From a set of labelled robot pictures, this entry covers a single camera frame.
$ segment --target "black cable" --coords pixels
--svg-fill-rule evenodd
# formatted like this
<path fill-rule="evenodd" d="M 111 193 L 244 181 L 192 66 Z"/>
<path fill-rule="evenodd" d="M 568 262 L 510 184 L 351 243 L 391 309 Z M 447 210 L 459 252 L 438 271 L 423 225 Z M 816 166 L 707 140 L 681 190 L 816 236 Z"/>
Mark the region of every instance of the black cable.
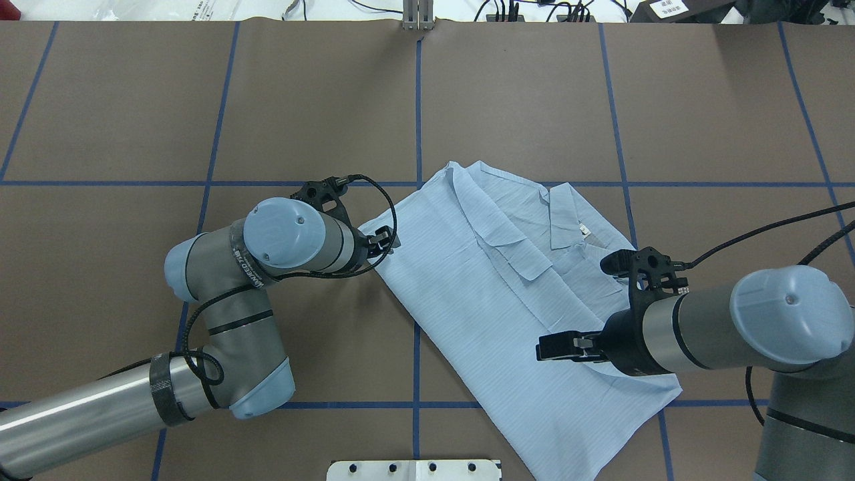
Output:
<path fill-rule="evenodd" d="M 572 14 L 573 5 L 570 5 L 570 2 L 558 2 L 552 7 L 552 10 L 549 11 L 549 15 L 546 16 L 546 21 L 549 21 L 552 18 L 552 14 L 555 13 L 555 10 L 562 5 L 567 7 L 567 16 L 568 17 Z"/>
<path fill-rule="evenodd" d="M 629 17 L 633 14 L 633 12 L 629 9 L 629 6 L 627 6 L 627 0 L 623 0 L 623 5 L 621 5 L 620 2 L 618 2 L 617 0 L 611 0 L 611 2 L 620 7 L 621 10 L 623 10 L 623 16 L 627 17 L 627 23 L 629 23 Z"/>
<path fill-rule="evenodd" d="M 193 329 L 193 325 L 196 323 L 196 319 L 199 318 L 199 314 L 201 314 L 202 311 L 213 306 L 217 302 L 232 297 L 235 294 L 246 292 L 253 288 L 254 287 L 252 286 L 252 284 L 246 284 L 245 286 L 240 286 L 226 291 L 213 299 L 206 300 L 202 303 L 201 306 L 197 307 L 196 311 L 193 311 L 193 314 L 187 319 L 187 324 L 184 327 L 184 332 L 181 333 L 181 349 L 178 354 L 180 354 L 181 357 L 184 358 L 184 361 L 187 363 L 187 367 L 190 368 L 190 371 L 193 371 L 193 374 L 195 374 L 196 377 L 199 378 L 199 381 L 201 381 L 202 384 L 206 384 L 209 386 L 216 386 L 217 384 L 221 384 L 223 379 L 225 379 L 226 377 L 226 372 L 223 371 L 222 364 L 220 364 L 220 361 L 218 361 L 214 356 L 208 353 L 190 350 L 190 332 Z M 207 360 L 214 365 L 217 371 L 217 377 L 208 377 L 208 375 L 205 374 L 204 367 L 200 368 L 196 363 L 191 360 L 191 358 L 197 357 L 194 355 L 194 353 L 197 353 L 198 357 L 201 357 L 202 359 Z"/>
<path fill-rule="evenodd" d="M 585 11 L 587 10 L 587 5 L 583 5 L 582 2 L 578 2 L 576 6 L 573 8 L 573 12 L 570 15 L 567 15 L 567 18 L 564 21 L 567 22 L 576 22 L 576 21 L 584 21 L 585 20 Z"/>
<path fill-rule="evenodd" d="M 754 389 L 751 387 L 751 373 L 753 370 L 753 366 L 749 365 L 746 368 L 746 395 L 748 396 L 748 404 L 751 405 L 751 410 L 754 412 L 754 416 L 757 418 L 757 421 L 760 422 L 760 425 L 766 425 L 766 421 L 763 419 L 763 414 L 760 413 L 760 408 L 757 407 L 757 400 L 754 399 Z"/>
<path fill-rule="evenodd" d="M 785 226 L 785 225 L 788 225 L 791 223 L 806 221 L 806 220 L 812 219 L 814 217 L 820 217 L 820 216 L 824 216 L 826 214 L 832 214 L 834 212 L 845 211 L 846 209 L 851 209 L 852 207 L 855 207 L 855 202 L 846 202 L 845 204 L 840 204 L 840 205 L 836 205 L 834 207 L 829 207 L 828 209 L 820 209 L 819 211 L 808 212 L 807 214 L 803 214 L 801 216 L 790 217 L 788 219 L 784 219 L 784 220 L 778 221 L 776 223 L 764 225 L 763 227 L 761 227 L 759 229 L 754 229 L 751 232 L 745 233 L 745 234 L 740 235 L 738 237 L 734 237 L 733 239 L 728 240 L 727 242 L 724 242 L 723 244 L 719 244 L 718 246 L 713 247 L 712 249 L 705 252 L 700 257 L 696 258 L 694 261 L 685 263 L 683 265 L 683 267 L 685 270 L 694 269 L 695 267 L 698 267 L 698 264 L 704 262 L 709 256 L 715 254 L 716 252 L 719 252 L 722 249 L 730 247 L 733 244 L 736 244 L 738 242 L 742 242 L 746 239 L 750 239 L 750 238 L 754 237 L 755 235 L 762 234 L 763 232 L 766 232 L 767 230 L 777 229 L 779 227 L 782 227 L 782 226 Z"/>
<path fill-rule="evenodd" d="M 177 357 L 183 357 L 181 353 L 176 353 L 174 351 L 169 352 L 168 355 L 169 355 L 170 359 L 177 358 Z M 191 355 L 191 357 L 194 357 L 197 359 L 203 359 L 203 353 L 191 351 L 190 355 Z M 111 372 L 110 374 L 108 374 L 106 376 L 99 377 L 97 380 L 100 381 L 102 379 L 106 379 L 107 377 L 115 376 L 116 374 L 122 374 L 122 372 L 128 372 L 131 369 L 136 369 L 136 368 L 140 367 L 141 365 L 147 365 L 147 364 L 151 364 L 151 358 L 142 359 L 142 360 L 139 360 L 133 364 L 126 365 L 125 367 L 122 367 L 121 369 L 117 369 L 117 370 Z"/>
<path fill-rule="evenodd" d="M 834 244 L 836 241 L 839 241 L 843 238 L 844 235 L 849 234 L 855 230 L 855 221 L 848 223 L 843 229 L 838 230 L 833 233 L 828 239 L 823 240 L 819 246 L 814 247 L 814 249 L 806 255 L 803 259 L 799 261 L 799 265 L 808 265 L 813 262 L 813 259 L 817 258 L 819 254 L 823 253 L 829 246 Z"/>
<path fill-rule="evenodd" d="M 591 9 L 589 9 L 588 7 L 590 7 L 593 2 L 594 2 L 594 0 L 591 0 L 590 2 L 585 3 L 585 5 L 582 6 L 582 12 L 581 13 L 583 15 L 587 15 L 588 17 L 591 16 Z"/>
<path fill-rule="evenodd" d="M 389 211 L 392 214 L 392 237 L 389 239 L 389 246 L 394 244 L 395 240 L 398 238 L 398 214 L 395 212 L 395 203 L 392 202 L 392 198 L 389 197 L 389 194 L 386 192 L 386 190 L 383 189 L 383 187 L 380 186 L 380 184 L 378 184 L 377 182 L 375 182 L 371 178 L 367 177 L 366 175 L 362 175 L 362 174 L 349 175 L 348 180 L 349 181 L 366 181 L 367 183 L 371 184 L 371 186 L 373 186 L 377 190 L 379 190 L 381 194 L 383 194 L 383 198 L 386 199 L 386 202 L 389 204 Z M 343 274 L 334 274 L 334 273 L 328 274 L 328 273 L 323 273 L 323 272 L 289 272 L 289 273 L 283 274 L 281 276 L 276 276 L 276 277 L 274 277 L 274 279 L 277 281 L 282 281 L 284 279 L 288 279 L 291 277 L 315 277 L 315 278 L 321 278 L 321 279 L 346 279 L 348 277 L 360 276 L 362 274 L 365 274 L 366 272 L 370 272 L 371 270 L 374 270 L 374 268 L 378 264 L 383 262 L 383 259 L 385 259 L 388 254 L 389 254 L 389 249 L 386 249 L 385 251 L 383 251 L 383 253 L 380 255 L 380 257 L 377 258 L 376 262 L 369 264 L 367 267 L 365 267 L 361 270 L 356 270 L 354 272 L 346 272 Z M 229 297 L 232 297 L 235 294 L 240 294 L 242 292 L 246 292 L 246 291 L 251 290 L 253 288 L 254 287 L 251 284 L 247 284 L 244 286 L 240 286 L 240 287 L 228 290 L 225 293 L 220 294 L 213 299 L 206 300 L 204 303 L 202 303 L 202 305 L 197 307 L 196 310 L 193 312 L 193 314 L 187 319 L 186 326 L 185 326 L 184 330 L 181 332 L 180 350 L 178 352 L 170 352 L 169 358 L 170 359 L 175 358 L 175 357 L 184 358 L 184 361 L 187 363 L 187 367 L 189 367 L 190 370 L 193 372 L 193 374 L 196 375 L 196 377 L 198 377 L 199 381 L 202 384 L 209 385 L 209 386 L 216 386 L 217 384 L 222 383 L 223 379 L 226 376 L 226 372 L 223 371 L 222 364 L 220 364 L 220 361 L 217 360 L 214 356 L 212 356 L 208 353 L 204 353 L 204 352 L 201 352 L 198 350 L 191 350 L 189 347 L 190 346 L 190 333 L 193 329 L 193 325 L 196 323 L 196 320 L 199 318 L 199 315 L 202 314 L 202 312 L 205 309 L 211 307 L 212 305 L 216 304 L 217 302 L 220 302 L 221 300 L 228 299 Z M 217 371 L 217 377 L 208 377 L 208 375 L 204 371 L 204 368 L 199 367 L 198 364 L 196 364 L 192 361 L 193 358 L 200 359 L 200 360 L 207 360 L 211 364 L 213 364 L 216 371 Z M 108 374 L 107 376 L 100 377 L 100 379 L 104 379 L 105 377 L 114 376 L 114 375 L 120 374 L 122 372 L 130 371 L 131 369 L 140 367 L 141 365 L 149 364 L 150 362 L 151 362 L 151 359 L 142 359 L 142 360 L 137 361 L 133 364 L 122 367 L 121 369 L 119 369 L 117 371 L 113 371 L 110 374 Z"/>
<path fill-rule="evenodd" d="M 383 198 L 386 199 L 386 202 L 389 204 L 389 212 L 392 214 L 392 238 L 389 239 L 389 245 L 391 246 L 392 244 L 394 244 L 395 240 L 398 238 L 398 214 L 395 212 L 395 203 L 392 202 L 392 198 L 389 197 L 389 194 L 386 193 L 385 190 L 383 190 L 383 187 L 381 187 L 380 184 L 371 180 L 366 175 L 354 174 L 354 175 L 350 175 L 349 178 L 351 180 L 354 180 L 354 181 L 356 181 L 356 180 L 366 181 L 367 183 L 371 184 L 374 188 L 376 188 L 378 191 L 380 191 L 380 193 L 383 195 Z M 383 253 L 377 258 L 376 262 L 369 264 L 368 266 L 366 266 L 360 270 L 354 271 L 354 272 L 345 272 L 342 274 L 336 274 L 336 273 L 328 274 L 326 272 L 288 272 L 287 274 L 282 274 L 281 276 L 274 276 L 274 279 L 276 281 L 281 281 L 283 279 L 289 279 L 291 277 L 313 277 L 316 279 L 346 279 L 348 277 L 361 276 L 362 274 L 365 274 L 366 272 L 370 272 L 370 271 L 374 270 L 374 268 L 377 265 L 379 265 L 381 262 L 383 262 L 383 259 L 385 259 L 387 255 L 389 255 L 389 249 L 386 249 L 385 251 L 383 251 Z"/>
<path fill-rule="evenodd" d="M 843 229 L 838 230 L 829 236 L 828 239 L 823 240 L 820 244 L 812 251 L 810 251 L 804 258 L 799 261 L 799 265 L 808 265 L 815 258 L 819 256 L 819 254 L 823 253 L 829 246 L 834 244 L 836 241 L 842 239 L 845 235 L 849 234 L 855 230 L 855 221 L 848 223 Z M 760 413 L 760 409 L 757 407 L 757 401 L 754 399 L 754 390 L 751 386 L 751 374 L 752 367 L 748 366 L 746 368 L 746 396 L 748 397 L 748 404 L 751 406 L 752 411 L 754 412 L 754 416 L 757 418 L 757 421 L 760 422 L 760 425 L 765 425 L 765 420 L 763 419 L 763 414 Z"/>
<path fill-rule="evenodd" d="M 359 2 L 357 2 L 357 0 L 351 0 L 351 2 L 355 3 L 356 5 L 359 5 L 360 7 L 365 7 L 366 9 L 374 10 L 376 12 L 389 12 L 390 14 L 401 14 L 401 15 L 404 14 L 404 12 L 402 12 L 401 10 L 378 9 L 377 7 L 372 7 L 371 5 L 366 5 L 365 3 L 359 3 Z"/>
<path fill-rule="evenodd" d="M 478 21 L 478 17 L 481 16 L 481 12 L 484 11 L 484 7 L 490 3 L 490 0 L 484 0 L 484 3 L 481 4 L 481 7 L 478 9 L 478 13 L 475 14 L 475 19 L 472 21 Z"/>

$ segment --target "striped fabric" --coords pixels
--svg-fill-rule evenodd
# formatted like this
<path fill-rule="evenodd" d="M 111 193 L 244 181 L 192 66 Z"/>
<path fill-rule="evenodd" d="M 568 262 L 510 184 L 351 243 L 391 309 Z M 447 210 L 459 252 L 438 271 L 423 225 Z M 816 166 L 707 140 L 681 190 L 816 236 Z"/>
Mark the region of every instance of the striped fabric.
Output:
<path fill-rule="evenodd" d="M 396 210 L 402 246 L 380 275 L 537 479 L 594 479 L 680 394 L 673 375 L 537 362 L 539 336 L 599 330 L 628 308 L 599 260 L 632 246 L 570 185 L 452 162 Z"/>

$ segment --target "blue tape line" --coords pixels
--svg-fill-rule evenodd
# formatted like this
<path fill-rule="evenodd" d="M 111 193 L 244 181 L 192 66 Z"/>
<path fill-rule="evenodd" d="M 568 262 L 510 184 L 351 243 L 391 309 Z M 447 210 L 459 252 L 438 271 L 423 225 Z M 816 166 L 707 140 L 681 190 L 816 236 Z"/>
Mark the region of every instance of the blue tape line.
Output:
<path fill-rule="evenodd" d="M 199 223 L 196 234 L 202 233 L 205 224 L 205 215 L 208 210 L 208 197 L 211 192 L 211 181 L 214 179 L 214 168 L 216 167 L 216 153 L 220 146 L 220 133 L 222 132 L 222 117 L 226 114 L 226 101 L 228 100 L 228 84 L 232 79 L 232 66 L 234 65 L 234 52 L 238 48 L 238 34 L 240 33 L 240 22 L 234 22 L 234 33 L 232 34 L 232 49 L 228 54 L 228 65 L 226 66 L 226 79 L 222 84 L 222 97 L 220 98 L 220 111 L 216 117 L 216 129 L 214 131 L 214 143 L 211 145 L 211 159 L 208 164 L 208 176 L 205 178 L 205 192 L 202 195 L 202 209 L 199 212 Z"/>
<path fill-rule="evenodd" d="M 0 401 L 0 407 L 11 409 L 29 401 Z M 758 399 L 758 406 L 768 406 L 768 399 Z M 686 399 L 670 402 L 668 407 L 747 407 L 745 399 Z M 288 402 L 278 409 L 412 409 L 412 401 L 314 401 Z M 420 409 L 482 409 L 478 401 L 419 401 Z"/>
<path fill-rule="evenodd" d="M 211 181 L 214 177 L 214 167 L 216 166 L 217 147 L 220 144 L 220 132 L 222 131 L 222 117 L 226 113 L 226 100 L 228 99 L 228 84 L 232 78 L 232 66 L 234 65 L 234 52 L 238 47 L 238 34 L 240 33 L 240 23 L 234 22 L 234 32 L 232 33 L 232 49 L 228 53 L 228 65 L 226 67 L 226 79 L 222 85 L 222 97 L 220 99 L 220 111 L 217 113 L 216 129 L 214 131 L 214 142 L 211 146 L 211 157 L 208 164 L 208 175 L 205 178 L 205 192 L 202 195 L 202 207 L 199 209 L 199 222 L 196 227 L 196 234 L 202 233 L 202 227 L 205 224 L 205 214 L 208 210 L 208 197 L 211 191 Z M 175 337 L 175 350 L 178 350 L 181 335 L 186 327 L 188 305 L 185 302 L 181 307 L 181 318 L 179 321 L 178 335 Z M 155 461 L 151 468 L 151 481 L 157 481 L 160 476 L 161 458 L 163 457 L 163 446 L 166 443 L 166 430 L 161 430 L 160 436 L 157 438 L 157 450 L 155 451 Z"/>
<path fill-rule="evenodd" d="M 421 409 L 481 409 L 477 401 L 421 401 Z"/>
<path fill-rule="evenodd" d="M 416 321 L 413 324 L 413 459 L 417 460 L 421 456 L 422 327 Z"/>
<path fill-rule="evenodd" d="M 422 41 L 416 41 L 416 189 L 424 185 L 422 176 Z M 413 459 L 421 457 L 422 327 L 413 321 Z"/>
<path fill-rule="evenodd" d="M 211 181 L 212 187 L 302 187 L 304 181 Z M 378 181 L 382 187 L 420 187 L 418 181 Z M 568 183 L 573 187 L 761 187 L 827 188 L 825 182 L 718 182 L 718 181 L 538 181 L 544 187 Z M 207 181 L 0 181 L 10 187 L 204 187 Z M 831 182 L 832 187 L 855 187 L 855 182 Z M 372 187 L 355 181 L 348 187 Z"/>
<path fill-rule="evenodd" d="M 674 481 L 674 465 L 671 463 L 671 443 L 668 441 L 668 424 L 665 422 L 665 410 L 659 411 L 659 436 L 662 437 L 662 452 L 665 456 L 665 476 Z"/>
<path fill-rule="evenodd" d="M 302 187 L 305 181 L 211 181 L 213 187 Z M 377 181 L 381 187 L 419 187 L 415 181 Z M 366 181 L 354 181 L 347 187 L 373 187 Z"/>
<path fill-rule="evenodd" d="M 758 399 L 758 406 L 768 406 L 768 399 Z M 747 399 L 677 399 L 668 407 L 747 407 L 750 406 Z"/>
<path fill-rule="evenodd" d="M 422 186 L 422 37 L 416 42 L 416 182 Z"/>
<path fill-rule="evenodd" d="M 166 445 L 166 429 L 161 429 L 160 435 L 157 436 L 157 449 L 155 450 L 155 462 L 151 466 L 151 481 L 157 481 L 160 478 L 160 465 L 163 460 L 163 447 Z"/>
<path fill-rule="evenodd" d="M 27 92 L 27 99 L 24 100 L 24 106 L 23 108 L 21 108 L 21 115 L 18 116 L 18 123 L 15 124 L 15 131 L 12 133 L 12 139 L 9 140 L 9 148 L 6 149 L 6 157 L 3 158 L 3 166 L 0 167 L 0 181 L 4 178 L 4 176 L 6 176 L 6 170 L 9 168 L 9 161 L 12 160 L 12 152 L 15 151 L 15 144 L 18 142 L 18 135 L 21 133 L 21 128 L 24 126 L 24 119 L 27 117 L 27 111 L 30 110 L 32 96 L 36 93 L 36 86 L 38 85 L 38 80 L 42 77 L 42 70 L 44 70 L 44 64 L 48 60 L 50 47 L 53 45 L 53 40 L 56 37 L 56 29 L 58 27 L 59 22 L 55 21 L 53 28 L 51 28 L 50 30 L 48 43 L 44 46 L 44 52 L 42 52 L 42 59 L 38 63 L 38 68 L 36 68 L 36 74 L 32 78 L 30 90 L 29 92 Z"/>
<path fill-rule="evenodd" d="M 605 89 L 609 93 L 609 109 L 611 109 L 611 128 L 615 132 L 615 147 L 617 149 L 617 164 L 621 168 L 621 187 L 623 188 L 623 203 L 627 208 L 627 220 L 629 221 L 630 241 L 633 246 L 638 246 L 635 237 L 635 219 L 633 218 L 632 203 L 629 200 L 629 184 L 627 182 L 627 166 L 623 162 L 623 143 L 621 142 L 621 129 L 617 125 L 617 109 L 615 107 L 615 92 L 611 85 L 611 71 L 609 70 L 609 53 L 605 46 L 605 29 L 602 23 L 598 23 L 599 46 L 603 53 L 603 69 L 605 71 Z"/>
<path fill-rule="evenodd" d="M 412 409 L 410 401 L 287 402 L 277 409 Z"/>
<path fill-rule="evenodd" d="M 787 61 L 787 70 L 790 73 L 790 81 L 793 83 L 793 90 L 796 94 L 796 100 L 799 101 L 799 108 L 802 112 L 802 117 L 805 119 L 805 125 L 807 126 L 807 133 L 811 137 L 811 143 L 813 144 L 813 151 L 817 155 L 817 161 L 819 162 L 819 169 L 823 172 L 823 179 L 825 179 L 825 185 L 828 187 L 828 196 L 831 198 L 831 202 L 834 205 L 837 205 L 837 196 L 834 194 L 834 187 L 831 183 L 831 176 L 828 174 L 828 167 L 825 165 L 825 159 L 823 158 L 823 151 L 819 148 L 819 141 L 817 140 L 817 134 L 813 130 L 813 123 L 811 122 L 811 116 L 807 113 L 807 106 L 805 105 L 805 100 L 802 98 L 801 88 L 799 88 L 799 81 L 796 79 L 796 72 L 793 68 L 793 59 L 790 57 L 790 49 L 787 46 L 787 35 L 784 33 L 784 24 L 778 22 L 778 35 L 781 36 L 781 47 L 784 50 L 784 60 Z M 843 214 L 840 212 L 836 213 L 837 215 L 837 223 L 841 228 L 846 226 L 846 222 L 843 220 Z M 855 247 L 852 245 L 852 240 L 849 236 L 845 236 L 843 240 L 846 242 L 846 249 L 849 251 L 849 259 L 852 261 L 852 265 L 855 266 Z"/>
<path fill-rule="evenodd" d="M 202 187 L 204 181 L 0 181 L 23 187 Z"/>

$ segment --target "metal bracket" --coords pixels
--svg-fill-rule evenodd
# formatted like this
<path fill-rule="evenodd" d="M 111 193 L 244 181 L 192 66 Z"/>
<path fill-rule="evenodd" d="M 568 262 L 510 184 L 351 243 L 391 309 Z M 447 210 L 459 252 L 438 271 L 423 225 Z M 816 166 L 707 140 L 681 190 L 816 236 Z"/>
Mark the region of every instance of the metal bracket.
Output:
<path fill-rule="evenodd" d="M 327 481 L 501 481 L 500 460 L 335 461 Z"/>
<path fill-rule="evenodd" d="M 404 0 L 404 30 L 433 30 L 433 0 Z"/>

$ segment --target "metal plate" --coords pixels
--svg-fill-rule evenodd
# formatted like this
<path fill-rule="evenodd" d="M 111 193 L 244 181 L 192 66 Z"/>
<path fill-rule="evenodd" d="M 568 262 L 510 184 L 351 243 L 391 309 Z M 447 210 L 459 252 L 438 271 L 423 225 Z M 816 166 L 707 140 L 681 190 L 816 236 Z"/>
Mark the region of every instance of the metal plate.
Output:
<path fill-rule="evenodd" d="M 501 481 L 502 462 L 500 460 L 336 461 L 327 470 L 327 481 L 357 481 L 358 479 Z"/>

